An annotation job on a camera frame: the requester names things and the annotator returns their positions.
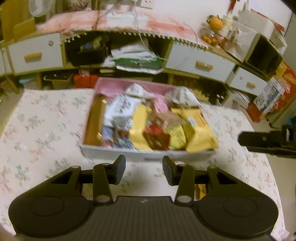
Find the microwave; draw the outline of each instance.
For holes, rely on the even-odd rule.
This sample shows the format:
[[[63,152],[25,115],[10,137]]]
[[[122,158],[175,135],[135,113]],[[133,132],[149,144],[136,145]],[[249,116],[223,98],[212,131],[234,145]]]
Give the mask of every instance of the microwave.
[[[257,33],[245,57],[244,64],[262,74],[272,77],[283,57],[274,45],[262,34]]]

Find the wooden drawer handle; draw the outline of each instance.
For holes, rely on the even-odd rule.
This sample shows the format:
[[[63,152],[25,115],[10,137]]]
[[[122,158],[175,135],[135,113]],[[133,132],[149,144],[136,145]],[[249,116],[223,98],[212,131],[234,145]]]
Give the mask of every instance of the wooden drawer handle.
[[[206,63],[203,63],[203,62],[199,62],[199,61],[196,61],[196,65],[198,67],[201,67],[201,68],[204,68],[204,69],[208,69],[208,70],[212,70],[213,69],[213,66],[212,65],[206,64]]]
[[[24,56],[26,62],[38,61],[41,59],[42,52],[30,53]]]
[[[250,88],[256,88],[256,85],[251,83],[251,82],[248,82],[247,85],[250,87]]]

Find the white tablecloth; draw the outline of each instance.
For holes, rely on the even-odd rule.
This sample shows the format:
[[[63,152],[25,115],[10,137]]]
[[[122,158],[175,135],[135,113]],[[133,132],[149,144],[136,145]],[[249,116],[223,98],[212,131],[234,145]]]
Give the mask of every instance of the white tablecloth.
[[[79,143],[93,90],[25,90],[0,138],[0,223],[14,233],[8,218],[11,201],[47,178],[80,165],[92,169],[99,160],[84,158]],[[253,130],[243,113],[202,105],[204,117],[219,140],[220,148],[206,160],[190,162],[197,169],[215,165],[271,197],[279,208],[272,235],[286,234],[278,188],[265,154],[250,153],[237,142],[237,135]],[[131,162],[119,185],[111,185],[117,195],[174,197],[161,162]]]

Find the floral pattern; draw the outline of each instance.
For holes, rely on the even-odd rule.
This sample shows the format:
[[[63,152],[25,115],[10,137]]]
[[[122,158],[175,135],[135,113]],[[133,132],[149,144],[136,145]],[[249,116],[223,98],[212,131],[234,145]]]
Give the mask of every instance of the floral pattern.
[[[91,89],[34,91],[25,90],[0,138],[0,223],[11,233],[8,218],[11,201],[21,193],[72,165],[92,169],[105,160],[87,159],[79,144],[94,91]],[[252,131],[243,113],[201,105],[203,115],[215,133],[220,148],[188,163],[196,169],[215,165],[271,197],[279,208],[272,235],[281,240],[286,235],[278,188],[265,154],[250,153],[237,142],[238,134]],[[131,161],[119,185],[110,186],[113,197],[171,196],[171,187],[162,171],[161,161]],[[91,185],[83,194],[92,198]]]

